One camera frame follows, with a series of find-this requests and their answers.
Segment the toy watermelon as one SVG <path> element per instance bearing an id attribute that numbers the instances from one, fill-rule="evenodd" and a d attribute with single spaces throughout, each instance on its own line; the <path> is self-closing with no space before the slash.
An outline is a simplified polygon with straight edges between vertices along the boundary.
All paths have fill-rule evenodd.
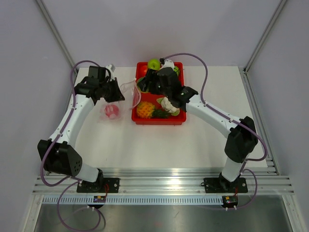
<path id="1" fill-rule="evenodd" d="M 180 73 L 181 73 L 179 67 L 177 67 L 177 66 L 174 67 L 173 71 L 177 74 L 177 76 L 179 76 Z"/>

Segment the toy cauliflower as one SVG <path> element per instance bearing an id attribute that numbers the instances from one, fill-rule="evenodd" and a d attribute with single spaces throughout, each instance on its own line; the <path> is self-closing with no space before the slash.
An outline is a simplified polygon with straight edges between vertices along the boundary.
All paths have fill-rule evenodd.
<path id="1" fill-rule="evenodd" d="M 174 107 L 167 97 L 156 99 L 160 107 L 157 109 L 157 114 L 161 118 L 168 118 L 169 116 L 178 116 L 180 109 Z"/>

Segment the red toy apple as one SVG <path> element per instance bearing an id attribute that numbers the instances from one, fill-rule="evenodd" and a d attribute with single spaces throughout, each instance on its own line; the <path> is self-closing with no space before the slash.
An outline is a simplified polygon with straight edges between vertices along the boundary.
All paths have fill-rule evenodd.
<path id="1" fill-rule="evenodd" d="M 119 107 L 115 104 L 107 104 L 102 107 L 103 116 L 107 119 L 114 120 L 120 115 Z"/>

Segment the clear zip top bag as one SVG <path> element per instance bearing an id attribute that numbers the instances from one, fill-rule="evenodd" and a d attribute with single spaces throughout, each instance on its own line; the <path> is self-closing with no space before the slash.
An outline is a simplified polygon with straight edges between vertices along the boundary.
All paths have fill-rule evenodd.
<path id="1" fill-rule="evenodd" d="M 119 120 L 140 103 L 141 92 L 138 89 L 136 80 L 123 83 L 119 88 L 125 99 L 102 104 L 99 110 L 98 122 Z"/>

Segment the toy pineapple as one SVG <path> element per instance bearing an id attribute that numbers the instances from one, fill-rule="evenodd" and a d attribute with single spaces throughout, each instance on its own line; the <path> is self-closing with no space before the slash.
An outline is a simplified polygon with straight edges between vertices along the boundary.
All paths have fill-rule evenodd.
<path id="1" fill-rule="evenodd" d="M 141 101 L 136 108 L 137 116 L 143 119 L 161 118 L 157 114 L 157 108 L 148 101 Z"/>

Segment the green toy lime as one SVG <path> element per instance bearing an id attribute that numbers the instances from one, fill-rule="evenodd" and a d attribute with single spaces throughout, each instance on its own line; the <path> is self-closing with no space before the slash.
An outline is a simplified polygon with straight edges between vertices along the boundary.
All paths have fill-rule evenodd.
<path id="1" fill-rule="evenodd" d="M 137 87 L 141 93 L 148 93 L 149 81 L 146 77 L 142 77 L 137 80 Z"/>

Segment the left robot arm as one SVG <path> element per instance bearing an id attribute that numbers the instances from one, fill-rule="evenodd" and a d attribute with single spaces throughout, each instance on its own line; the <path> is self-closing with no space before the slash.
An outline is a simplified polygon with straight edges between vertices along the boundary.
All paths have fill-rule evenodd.
<path id="1" fill-rule="evenodd" d="M 42 182 L 53 187 L 44 178 L 44 172 L 63 174 L 63 180 L 77 180 L 78 192 L 96 193 L 109 190 L 103 171 L 84 163 L 75 150 L 78 134 L 88 114 L 100 99 L 106 102 L 125 100 L 114 76 L 114 65 L 98 66 L 95 62 L 88 69 L 88 75 L 81 82 L 72 85 L 72 98 L 67 111 L 55 132 L 47 139 L 40 140 L 37 149 L 41 158 L 40 176 Z"/>

